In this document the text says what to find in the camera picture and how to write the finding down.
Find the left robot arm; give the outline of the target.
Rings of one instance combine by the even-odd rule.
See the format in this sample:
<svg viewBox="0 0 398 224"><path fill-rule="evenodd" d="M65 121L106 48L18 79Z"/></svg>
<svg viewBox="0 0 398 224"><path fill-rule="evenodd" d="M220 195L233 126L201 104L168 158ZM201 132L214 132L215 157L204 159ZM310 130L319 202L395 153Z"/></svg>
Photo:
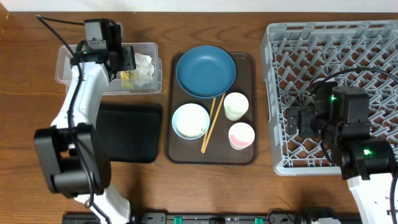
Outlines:
<svg viewBox="0 0 398 224"><path fill-rule="evenodd" d="M111 163L96 132L100 102L120 71L136 67L134 50L78 46L70 59L72 79L57 117L38 129L34 146L48 189L74 198L101 223L129 223L131 204L111 183Z"/></svg>

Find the pink cup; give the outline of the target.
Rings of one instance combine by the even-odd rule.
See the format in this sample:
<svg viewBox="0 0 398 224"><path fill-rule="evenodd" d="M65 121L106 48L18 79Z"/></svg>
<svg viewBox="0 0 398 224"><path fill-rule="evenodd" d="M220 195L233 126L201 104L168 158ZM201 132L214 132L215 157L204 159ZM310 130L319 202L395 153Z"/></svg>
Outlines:
<svg viewBox="0 0 398 224"><path fill-rule="evenodd" d="M231 147L235 150L243 150L249 147L255 139L254 129L247 123L235 123L228 131Z"/></svg>

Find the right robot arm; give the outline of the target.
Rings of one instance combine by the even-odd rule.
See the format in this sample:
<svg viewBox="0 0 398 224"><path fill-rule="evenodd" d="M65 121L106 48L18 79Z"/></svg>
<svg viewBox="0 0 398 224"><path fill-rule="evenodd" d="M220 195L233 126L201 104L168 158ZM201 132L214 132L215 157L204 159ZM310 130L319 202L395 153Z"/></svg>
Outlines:
<svg viewBox="0 0 398 224"><path fill-rule="evenodd" d="M321 79L312 106L287 108L287 132L320 138L357 204L362 223L397 223L397 161L388 140L370 134L369 95L356 86Z"/></svg>

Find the light blue small bowl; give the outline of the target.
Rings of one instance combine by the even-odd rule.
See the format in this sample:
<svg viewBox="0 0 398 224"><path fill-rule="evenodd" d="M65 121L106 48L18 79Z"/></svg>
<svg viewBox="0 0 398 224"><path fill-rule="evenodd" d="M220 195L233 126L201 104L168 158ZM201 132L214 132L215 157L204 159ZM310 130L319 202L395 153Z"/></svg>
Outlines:
<svg viewBox="0 0 398 224"><path fill-rule="evenodd" d="M210 115L204 107L187 103L172 115L172 128L181 138L194 140L202 137L210 126Z"/></svg>

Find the yellow green snack wrapper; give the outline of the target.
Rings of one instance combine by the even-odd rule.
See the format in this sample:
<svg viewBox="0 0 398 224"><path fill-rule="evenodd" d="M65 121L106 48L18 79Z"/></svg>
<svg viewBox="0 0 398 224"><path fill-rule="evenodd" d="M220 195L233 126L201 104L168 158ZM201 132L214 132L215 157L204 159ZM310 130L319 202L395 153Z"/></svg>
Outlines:
<svg viewBox="0 0 398 224"><path fill-rule="evenodd" d="M134 72L133 70L122 71L120 74L121 77L121 88L126 90L133 90L134 89Z"/></svg>

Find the white paper napkin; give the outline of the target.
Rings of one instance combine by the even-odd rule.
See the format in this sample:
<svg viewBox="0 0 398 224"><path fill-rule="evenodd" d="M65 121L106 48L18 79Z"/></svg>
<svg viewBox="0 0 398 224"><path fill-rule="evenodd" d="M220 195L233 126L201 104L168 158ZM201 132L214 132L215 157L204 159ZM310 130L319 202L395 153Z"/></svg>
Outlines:
<svg viewBox="0 0 398 224"><path fill-rule="evenodd" d="M149 84L154 76L154 64L150 55L135 53L136 69L133 70L133 84L143 86Z"/></svg>

